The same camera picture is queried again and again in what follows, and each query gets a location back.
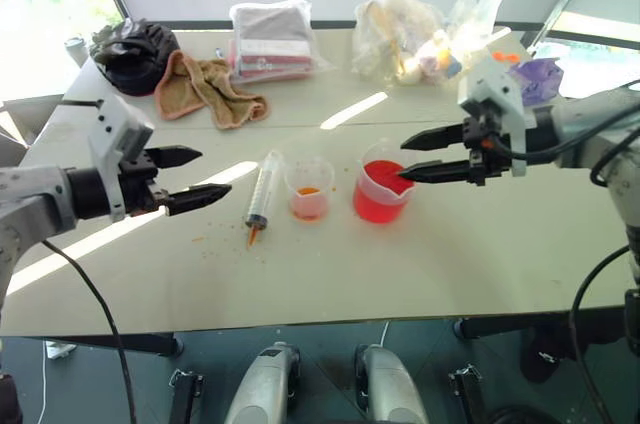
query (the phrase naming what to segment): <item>plastic bag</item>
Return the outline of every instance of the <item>plastic bag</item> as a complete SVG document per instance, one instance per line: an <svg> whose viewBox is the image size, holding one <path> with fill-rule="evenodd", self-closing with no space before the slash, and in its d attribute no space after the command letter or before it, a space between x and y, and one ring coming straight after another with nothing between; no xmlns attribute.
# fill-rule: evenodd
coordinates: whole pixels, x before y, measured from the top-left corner
<svg viewBox="0 0 640 424"><path fill-rule="evenodd" d="M554 57L534 59L509 69L509 75L520 84L522 104L534 106L558 95L564 71L556 64L557 60Z"/></svg>
<svg viewBox="0 0 640 424"><path fill-rule="evenodd" d="M418 82L422 75L413 57L442 28L442 13L417 0L372 0L355 13L354 71L385 81Z"/></svg>
<svg viewBox="0 0 640 424"><path fill-rule="evenodd" d="M353 70L400 84L458 74L490 39L502 0L457 0L448 18L417 0L372 0L356 8Z"/></svg>
<svg viewBox="0 0 640 424"><path fill-rule="evenodd" d="M309 2L236 4L229 16L234 29L229 56L234 82L303 78L331 67L318 52Z"/></svg>

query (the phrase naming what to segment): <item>measuring cup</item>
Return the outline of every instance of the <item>measuring cup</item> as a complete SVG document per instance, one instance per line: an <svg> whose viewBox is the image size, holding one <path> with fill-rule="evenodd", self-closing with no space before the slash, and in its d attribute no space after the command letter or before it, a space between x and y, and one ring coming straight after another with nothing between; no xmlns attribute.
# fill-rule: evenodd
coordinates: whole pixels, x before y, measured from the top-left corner
<svg viewBox="0 0 640 424"><path fill-rule="evenodd" d="M361 218L376 223L398 218L415 189L414 182L393 177L408 164L408 157L388 139L381 140L365 153L353 193L353 207ZM391 179L389 184L396 189L385 187L374 178L387 182Z"/></svg>
<svg viewBox="0 0 640 424"><path fill-rule="evenodd" d="M301 159L285 166L289 208L303 221L316 221L329 211L329 195L335 173L321 157Z"/></svg>

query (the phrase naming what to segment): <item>brown towel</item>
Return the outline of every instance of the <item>brown towel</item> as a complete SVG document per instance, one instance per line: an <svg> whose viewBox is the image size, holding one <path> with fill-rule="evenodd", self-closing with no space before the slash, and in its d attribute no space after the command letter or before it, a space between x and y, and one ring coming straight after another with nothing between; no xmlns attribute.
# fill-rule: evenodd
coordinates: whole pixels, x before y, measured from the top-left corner
<svg viewBox="0 0 640 424"><path fill-rule="evenodd" d="M248 120L267 117L264 97L231 85L231 71L223 59L196 61L183 51L173 51L154 98L163 119L177 119L204 106L220 129L240 127Z"/></svg>

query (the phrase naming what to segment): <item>white cable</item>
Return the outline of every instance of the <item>white cable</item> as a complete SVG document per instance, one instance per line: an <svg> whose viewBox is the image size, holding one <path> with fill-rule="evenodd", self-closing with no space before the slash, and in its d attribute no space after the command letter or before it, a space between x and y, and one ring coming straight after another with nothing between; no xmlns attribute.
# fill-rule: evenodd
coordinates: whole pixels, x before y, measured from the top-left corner
<svg viewBox="0 0 640 424"><path fill-rule="evenodd" d="M47 408L47 341L42 341L42 410L38 424L42 424L44 410Z"/></svg>
<svg viewBox="0 0 640 424"><path fill-rule="evenodd" d="M384 340L387 337L387 330L389 330L389 323L391 321L387 321L384 323L384 329L382 330L382 337L380 338L380 347L384 347Z"/></svg>

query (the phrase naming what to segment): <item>red liquid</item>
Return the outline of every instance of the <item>red liquid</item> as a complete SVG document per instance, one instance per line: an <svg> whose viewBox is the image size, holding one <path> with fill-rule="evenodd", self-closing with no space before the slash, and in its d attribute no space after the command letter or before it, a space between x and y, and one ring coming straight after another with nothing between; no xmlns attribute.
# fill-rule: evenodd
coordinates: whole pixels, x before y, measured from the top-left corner
<svg viewBox="0 0 640 424"><path fill-rule="evenodd" d="M414 185L412 181L397 175L401 169L403 167L400 164L392 161L372 161L364 166L365 172L373 181L398 195ZM385 206L369 198L358 185L353 194L353 207L356 212L363 219L376 223L393 221L406 204L405 201L395 206Z"/></svg>

